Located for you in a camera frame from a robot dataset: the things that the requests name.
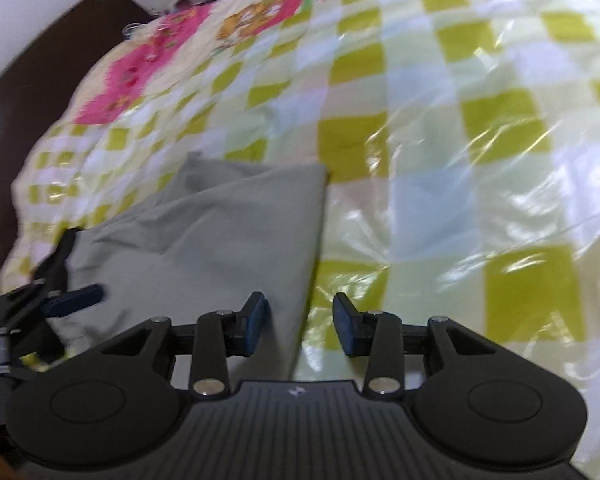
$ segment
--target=logo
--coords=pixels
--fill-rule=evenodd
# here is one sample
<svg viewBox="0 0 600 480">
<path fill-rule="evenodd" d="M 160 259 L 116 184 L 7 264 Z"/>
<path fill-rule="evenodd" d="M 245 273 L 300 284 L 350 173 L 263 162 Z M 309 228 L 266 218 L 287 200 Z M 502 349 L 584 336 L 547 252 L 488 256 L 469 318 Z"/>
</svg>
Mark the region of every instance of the logo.
<svg viewBox="0 0 600 480">
<path fill-rule="evenodd" d="M 288 390 L 290 395 L 293 395 L 296 399 L 306 393 L 306 390 L 302 386 L 296 386 L 293 390 Z"/>
</svg>

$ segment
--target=ribbed black surface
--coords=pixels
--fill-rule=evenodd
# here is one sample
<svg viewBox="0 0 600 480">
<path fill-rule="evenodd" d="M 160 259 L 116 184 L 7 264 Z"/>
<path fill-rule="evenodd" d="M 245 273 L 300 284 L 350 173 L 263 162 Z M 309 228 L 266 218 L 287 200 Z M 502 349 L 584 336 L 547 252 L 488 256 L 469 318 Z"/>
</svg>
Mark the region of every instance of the ribbed black surface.
<svg viewBox="0 0 600 480">
<path fill-rule="evenodd" d="M 190 410 L 173 437 L 135 462 L 97 472 L 29 463 L 35 480 L 583 480 L 568 466 L 503 474 L 449 459 L 395 405 L 353 383 L 245 383 Z"/>
</svg>

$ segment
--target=bedsheet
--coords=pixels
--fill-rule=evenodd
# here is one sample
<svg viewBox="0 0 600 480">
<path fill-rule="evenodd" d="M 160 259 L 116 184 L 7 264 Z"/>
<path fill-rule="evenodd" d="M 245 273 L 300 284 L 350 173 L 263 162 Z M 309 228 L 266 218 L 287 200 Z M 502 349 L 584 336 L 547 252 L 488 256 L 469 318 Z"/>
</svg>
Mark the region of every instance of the bedsheet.
<svg viewBox="0 0 600 480">
<path fill-rule="evenodd" d="M 94 68 L 14 182 L 1 291 L 188 152 L 319 160 L 296 378 L 362 372 L 338 347 L 338 291 L 405 322 L 445 314 L 580 389 L 574 462 L 600 478 L 600 0 L 221 0 L 143 34 Z"/>
</svg>

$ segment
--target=cartoon character print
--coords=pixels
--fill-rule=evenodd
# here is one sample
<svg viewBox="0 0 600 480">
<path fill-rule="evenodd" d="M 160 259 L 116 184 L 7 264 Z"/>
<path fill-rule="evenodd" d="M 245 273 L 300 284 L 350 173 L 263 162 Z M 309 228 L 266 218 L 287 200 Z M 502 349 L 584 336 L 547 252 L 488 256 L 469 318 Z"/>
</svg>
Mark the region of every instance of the cartoon character print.
<svg viewBox="0 0 600 480">
<path fill-rule="evenodd" d="M 224 20 L 218 40 L 220 48 L 233 46 L 255 34 L 259 34 L 294 15 L 302 0 L 262 0 L 245 7 Z"/>
</svg>

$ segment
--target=checkered quilt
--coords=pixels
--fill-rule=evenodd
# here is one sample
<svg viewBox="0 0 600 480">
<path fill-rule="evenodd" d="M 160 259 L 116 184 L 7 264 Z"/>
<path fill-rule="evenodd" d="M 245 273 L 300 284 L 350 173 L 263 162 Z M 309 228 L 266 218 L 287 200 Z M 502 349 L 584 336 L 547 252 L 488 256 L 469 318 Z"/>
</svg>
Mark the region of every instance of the checkered quilt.
<svg viewBox="0 0 600 480">
<path fill-rule="evenodd" d="M 162 43 L 178 51 L 133 102 L 104 104 L 111 122 L 65 116 L 37 143 L 13 185 L 2 291 L 63 228 L 161 189 L 187 152 L 320 160 L 330 185 L 296 377 L 360 373 L 333 329 L 338 291 L 404 322 L 445 314 L 579 387 L 575 460 L 600 478 L 600 0 L 208 10 Z"/>
</svg>

